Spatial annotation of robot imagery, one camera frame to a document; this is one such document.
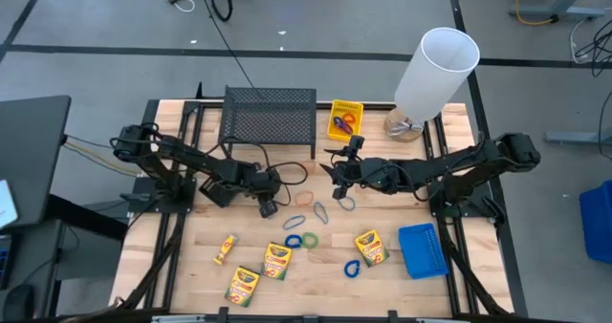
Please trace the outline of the black aluminium rig frame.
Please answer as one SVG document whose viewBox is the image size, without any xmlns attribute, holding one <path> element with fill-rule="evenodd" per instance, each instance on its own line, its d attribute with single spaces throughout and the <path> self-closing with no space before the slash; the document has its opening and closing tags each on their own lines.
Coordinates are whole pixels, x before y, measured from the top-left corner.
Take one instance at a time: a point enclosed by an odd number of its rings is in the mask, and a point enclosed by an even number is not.
<svg viewBox="0 0 612 323">
<path fill-rule="evenodd" d="M 166 242 L 164 238 L 168 219 L 169 216 L 164 213 L 159 224 L 158 240 L 150 270 L 128 298 L 116 308 L 112 308 L 110 312 L 98 317 L 97 323 L 529 323 L 525 317 L 503 312 L 484 289 L 476 288 L 475 274 L 467 262 L 458 257 L 457 251 L 454 251 L 451 256 L 466 278 L 469 297 L 475 295 L 482 297 L 485 300 L 484 306 L 489 311 L 487 314 L 459 311 L 458 294 L 454 288 L 455 280 L 452 277 L 447 280 L 451 316 L 446 318 L 399 317 L 395 310 L 381 317 L 230 314 L 227 307 L 221 307 L 217 313 L 173 314 L 170 312 L 171 296 L 186 215 L 183 213 L 179 215 L 179 222 L 170 236 L 170 241 Z M 164 288 L 162 305 L 154 308 L 150 303 L 145 303 L 144 307 L 139 309 L 137 305 L 141 300 L 147 301 L 152 298 L 151 292 L 157 286 L 157 277 L 164 264 L 169 264 L 167 271 L 169 284 Z"/>
</svg>

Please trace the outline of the blue plastic basket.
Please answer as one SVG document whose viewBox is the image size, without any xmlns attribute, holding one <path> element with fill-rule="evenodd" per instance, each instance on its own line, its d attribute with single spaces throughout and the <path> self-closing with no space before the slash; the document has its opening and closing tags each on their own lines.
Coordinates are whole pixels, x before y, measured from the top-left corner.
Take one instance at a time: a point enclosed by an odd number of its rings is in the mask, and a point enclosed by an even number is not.
<svg viewBox="0 0 612 323">
<path fill-rule="evenodd" d="M 411 279 L 448 274 L 447 262 L 434 224 L 403 226 L 398 230 L 398 240 Z"/>
</svg>

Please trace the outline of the Crayola crayon box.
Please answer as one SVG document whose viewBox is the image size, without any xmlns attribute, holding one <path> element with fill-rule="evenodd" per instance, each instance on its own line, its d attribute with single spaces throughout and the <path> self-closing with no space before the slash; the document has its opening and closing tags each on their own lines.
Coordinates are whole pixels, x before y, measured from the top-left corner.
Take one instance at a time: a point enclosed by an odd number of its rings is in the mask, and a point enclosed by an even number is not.
<svg viewBox="0 0 612 323">
<path fill-rule="evenodd" d="M 235 305 L 247 308 L 252 300 L 261 275 L 251 269 L 238 267 L 231 277 L 225 292 L 225 299 Z"/>
<path fill-rule="evenodd" d="M 293 250 L 270 242 L 264 254 L 262 274 L 276 280 L 284 280 L 291 262 Z"/>
<path fill-rule="evenodd" d="M 366 265 L 371 268 L 388 259 L 389 253 L 375 229 L 365 231 L 354 240 Z"/>
</svg>

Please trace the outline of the dark grey desk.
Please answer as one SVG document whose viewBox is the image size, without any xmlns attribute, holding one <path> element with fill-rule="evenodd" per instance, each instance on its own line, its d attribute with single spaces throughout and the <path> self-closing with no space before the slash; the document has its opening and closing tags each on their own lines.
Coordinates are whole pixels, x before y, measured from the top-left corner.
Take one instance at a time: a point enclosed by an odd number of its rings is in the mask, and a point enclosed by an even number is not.
<svg viewBox="0 0 612 323">
<path fill-rule="evenodd" d="M 59 220 L 121 241 L 127 224 L 51 193 L 70 105 L 68 96 L 0 101 L 0 183 L 16 210 L 11 223 L 0 213 L 0 229 Z"/>
</svg>

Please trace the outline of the blue plastic bin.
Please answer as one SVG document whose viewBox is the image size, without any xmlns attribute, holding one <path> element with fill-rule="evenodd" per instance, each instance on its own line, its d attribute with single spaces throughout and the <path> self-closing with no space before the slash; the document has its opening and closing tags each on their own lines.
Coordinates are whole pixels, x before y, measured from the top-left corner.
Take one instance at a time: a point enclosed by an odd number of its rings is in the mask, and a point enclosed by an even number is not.
<svg viewBox="0 0 612 323">
<path fill-rule="evenodd" d="M 612 264 L 612 180 L 579 195 L 587 255 Z"/>
</svg>

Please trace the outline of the black computer mouse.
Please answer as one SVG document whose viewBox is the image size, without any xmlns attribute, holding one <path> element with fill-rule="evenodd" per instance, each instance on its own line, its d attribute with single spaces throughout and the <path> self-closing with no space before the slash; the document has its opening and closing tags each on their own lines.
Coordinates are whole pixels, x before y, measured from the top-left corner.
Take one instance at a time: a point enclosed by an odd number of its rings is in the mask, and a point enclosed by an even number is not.
<svg viewBox="0 0 612 323">
<path fill-rule="evenodd" d="M 31 319 L 34 314 L 34 289 L 25 284 L 14 287 L 5 298 L 2 309 L 4 321 Z"/>
</svg>

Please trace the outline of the black mesh desk riser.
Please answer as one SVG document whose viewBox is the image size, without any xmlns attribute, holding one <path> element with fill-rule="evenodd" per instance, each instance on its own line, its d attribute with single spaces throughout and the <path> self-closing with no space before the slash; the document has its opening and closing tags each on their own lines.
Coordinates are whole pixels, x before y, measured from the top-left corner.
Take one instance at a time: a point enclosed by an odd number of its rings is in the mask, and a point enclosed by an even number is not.
<svg viewBox="0 0 612 323">
<path fill-rule="evenodd" d="M 316 154 L 317 91 L 305 88 L 226 87 L 218 140 L 308 145 Z"/>
</svg>

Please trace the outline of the grey metal floor foot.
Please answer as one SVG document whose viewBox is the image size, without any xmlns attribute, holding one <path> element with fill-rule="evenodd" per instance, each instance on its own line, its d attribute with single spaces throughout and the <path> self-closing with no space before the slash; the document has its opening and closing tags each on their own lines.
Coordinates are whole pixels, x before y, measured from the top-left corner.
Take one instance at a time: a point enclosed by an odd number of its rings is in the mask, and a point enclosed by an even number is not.
<svg viewBox="0 0 612 323">
<path fill-rule="evenodd" d="M 544 139 L 548 142 L 597 144 L 612 146 L 612 133 L 601 134 L 593 132 L 546 132 Z"/>
</svg>

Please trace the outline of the black plastic basket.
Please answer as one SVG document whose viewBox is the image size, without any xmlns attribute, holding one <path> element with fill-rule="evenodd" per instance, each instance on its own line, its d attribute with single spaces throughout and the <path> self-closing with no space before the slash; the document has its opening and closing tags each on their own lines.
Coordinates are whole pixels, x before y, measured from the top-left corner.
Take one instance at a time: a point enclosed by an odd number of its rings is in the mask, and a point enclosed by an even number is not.
<svg viewBox="0 0 612 323">
<path fill-rule="evenodd" d="M 221 208 L 230 205 L 239 191 L 240 187 L 236 184 L 225 183 L 213 177 L 208 177 L 199 187 L 202 195 Z"/>
</svg>

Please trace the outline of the yellow plastic basket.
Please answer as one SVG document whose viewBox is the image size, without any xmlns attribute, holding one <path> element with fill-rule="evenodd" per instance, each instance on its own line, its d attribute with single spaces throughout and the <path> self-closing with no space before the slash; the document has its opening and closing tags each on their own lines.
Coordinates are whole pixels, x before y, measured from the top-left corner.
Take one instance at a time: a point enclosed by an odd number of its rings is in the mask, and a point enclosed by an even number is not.
<svg viewBox="0 0 612 323">
<path fill-rule="evenodd" d="M 352 136 L 359 135 L 361 133 L 363 109 L 364 106 L 360 102 L 340 99 L 333 100 L 327 127 L 328 138 L 331 140 L 349 141 Z M 343 131 L 338 129 L 338 127 L 333 122 L 334 117 L 342 118 L 345 113 L 351 113 L 356 118 L 354 123 L 348 123 L 353 128 L 352 135 L 345 134 Z"/>
</svg>

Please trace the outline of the white shade table lamp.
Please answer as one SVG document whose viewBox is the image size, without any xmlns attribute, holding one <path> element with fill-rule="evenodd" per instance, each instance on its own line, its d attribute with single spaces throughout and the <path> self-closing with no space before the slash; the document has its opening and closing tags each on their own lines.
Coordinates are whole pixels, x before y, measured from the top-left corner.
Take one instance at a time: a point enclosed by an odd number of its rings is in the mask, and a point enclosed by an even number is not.
<svg viewBox="0 0 612 323">
<path fill-rule="evenodd" d="M 479 47 L 466 33 L 447 27 L 426 32 L 395 91 L 396 107 L 383 125 L 386 135 L 403 142 L 419 138 L 479 60 Z"/>
</svg>

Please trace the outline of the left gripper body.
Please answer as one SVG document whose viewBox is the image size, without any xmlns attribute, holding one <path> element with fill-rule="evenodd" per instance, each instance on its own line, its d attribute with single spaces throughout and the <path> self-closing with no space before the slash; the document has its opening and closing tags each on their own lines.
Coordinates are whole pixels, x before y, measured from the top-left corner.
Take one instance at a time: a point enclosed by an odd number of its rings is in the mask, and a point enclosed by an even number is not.
<svg viewBox="0 0 612 323">
<path fill-rule="evenodd" d="M 274 197 L 280 186 L 280 176 L 274 169 L 256 171 L 248 176 L 248 194 L 258 201 L 262 218 L 270 218 L 278 211 Z"/>
</svg>

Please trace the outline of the small yellow crayon pack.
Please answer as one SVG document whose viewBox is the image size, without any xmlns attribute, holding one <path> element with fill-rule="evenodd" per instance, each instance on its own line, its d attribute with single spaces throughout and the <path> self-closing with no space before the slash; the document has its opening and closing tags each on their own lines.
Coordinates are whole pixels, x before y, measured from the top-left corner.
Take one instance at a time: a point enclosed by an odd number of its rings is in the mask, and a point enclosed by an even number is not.
<svg viewBox="0 0 612 323">
<path fill-rule="evenodd" d="M 213 262 L 217 265 L 222 266 L 224 264 L 226 256 L 230 253 L 230 251 L 237 242 L 238 237 L 234 234 L 229 234 L 220 246 L 219 252 L 213 257 Z"/>
</svg>

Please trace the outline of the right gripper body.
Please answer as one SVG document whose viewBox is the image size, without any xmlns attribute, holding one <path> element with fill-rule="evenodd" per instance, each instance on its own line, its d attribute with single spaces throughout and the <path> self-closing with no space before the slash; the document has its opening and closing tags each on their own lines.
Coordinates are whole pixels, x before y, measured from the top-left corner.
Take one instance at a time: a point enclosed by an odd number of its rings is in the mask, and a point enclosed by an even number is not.
<svg viewBox="0 0 612 323">
<path fill-rule="evenodd" d="M 338 179 L 334 183 L 336 188 L 333 192 L 333 198 L 336 200 L 345 198 L 348 189 L 361 180 L 361 158 L 358 156 L 358 152 L 361 150 L 363 143 L 364 137 L 352 136 L 349 143 L 343 146 L 350 148 L 350 156 L 344 157 L 345 161 L 333 162 L 333 168 L 336 170 Z"/>
</svg>

